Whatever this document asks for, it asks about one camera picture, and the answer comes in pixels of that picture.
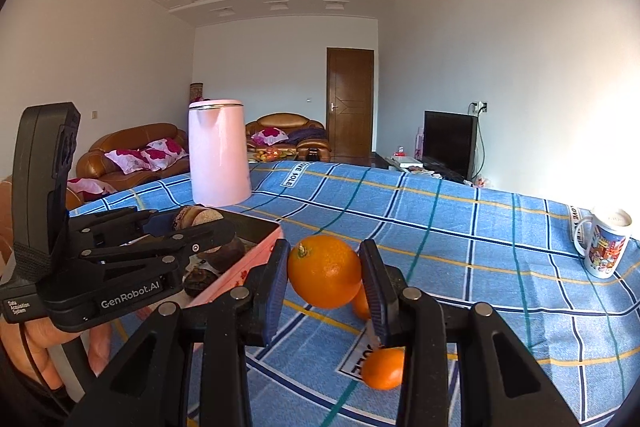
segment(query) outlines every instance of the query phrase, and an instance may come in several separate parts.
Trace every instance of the door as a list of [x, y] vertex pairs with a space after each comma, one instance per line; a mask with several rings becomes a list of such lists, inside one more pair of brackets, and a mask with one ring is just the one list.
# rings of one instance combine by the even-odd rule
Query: door
[[333, 156], [371, 154], [373, 50], [327, 48], [326, 124]]

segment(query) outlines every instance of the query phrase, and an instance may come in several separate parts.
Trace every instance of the blue plaid tablecloth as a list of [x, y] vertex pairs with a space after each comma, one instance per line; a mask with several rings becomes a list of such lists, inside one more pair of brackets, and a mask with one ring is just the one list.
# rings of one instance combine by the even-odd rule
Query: blue plaid tablecloth
[[[579, 422], [603, 426], [640, 374], [640, 248], [629, 244], [614, 276], [590, 277], [570, 238], [565, 204], [472, 188], [428, 176], [343, 164], [253, 166], [252, 196], [229, 207], [278, 221], [293, 245], [313, 233], [356, 248], [372, 238], [386, 264], [438, 301], [491, 303], [551, 377]], [[72, 214], [192, 203], [188, 175], [86, 204]], [[116, 322], [116, 351], [140, 321]], [[326, 311], [289, 287], [268, 348], [248, 348], [255, 427], [394, 425], [399, 390], [374, 391], [353, 372], [366, 344], [350, 307]], [[460, 424], [460, 388], [449, 346], [450, 424]], [[192, 370], [190, 425], [198, 420], [199, 357]]]

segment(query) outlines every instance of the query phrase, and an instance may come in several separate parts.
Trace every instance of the white mug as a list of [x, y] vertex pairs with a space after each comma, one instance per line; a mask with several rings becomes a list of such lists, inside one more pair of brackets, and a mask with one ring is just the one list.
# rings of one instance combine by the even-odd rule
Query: white mug
[[[578, 242], [578, 229], [590, 222], [591, 230], [586, 234], [586, 249]], [[575, 249], [584, 256], [584, 267], [594, 277], [608, 279], [618, 267], [625, 252], [633, 220], [621, 208], [605, 210], [596, 208], [591, 216], [583, 217], [575, 225]]]

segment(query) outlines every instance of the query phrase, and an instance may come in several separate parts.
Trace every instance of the sleeve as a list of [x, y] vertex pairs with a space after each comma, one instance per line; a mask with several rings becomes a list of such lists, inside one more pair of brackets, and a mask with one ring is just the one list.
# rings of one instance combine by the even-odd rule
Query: sleeve
[[[53, 393], [70, 410], [74, 403], [64, 387]], [[20, 374], [0, 343], [0, 425], [62, 427], [65, 415], [39, 383]]]

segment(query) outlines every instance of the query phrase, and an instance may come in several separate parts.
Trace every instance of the door frame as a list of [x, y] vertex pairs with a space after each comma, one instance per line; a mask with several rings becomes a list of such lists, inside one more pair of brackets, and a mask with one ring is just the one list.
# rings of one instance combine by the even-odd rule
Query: door frame
[[332, 50], [344, 50], [344, 51], [351, 51], [351, 50], [361, 50], [361, 51], [367, 51], [367, 52], [371, 52], [371, 100], [370, 100], [370, 108], [371, 108], [371, 119], [369, 121], [369, 155], [372, 156], [374, 151], [373, 151], [373, 127], [374, 127], [374, 122], [375, 122], [375, 110], [376, 110], [376, 50], [372, 50], [370, 48], [327, 48], [326, 49], [326, 97], [324, 99], [324, 111], [325, 111], [325, 116], [324, 116], [324, 121], [325, 121], [325, 128], [326, 128], [326, 134], [327, 134], [327, 138], [329, 140], [329, 145], [332, 147], [332, 150], [334, 149], [333, 144], [332, 144], [332, 140], [331, 140], [331, 110], [329, 110], [329, 104], [330, 104], [330, 79], [329, 79], [329, 75], [330, 75], [330, 70], [329, 70], [329, 53]]

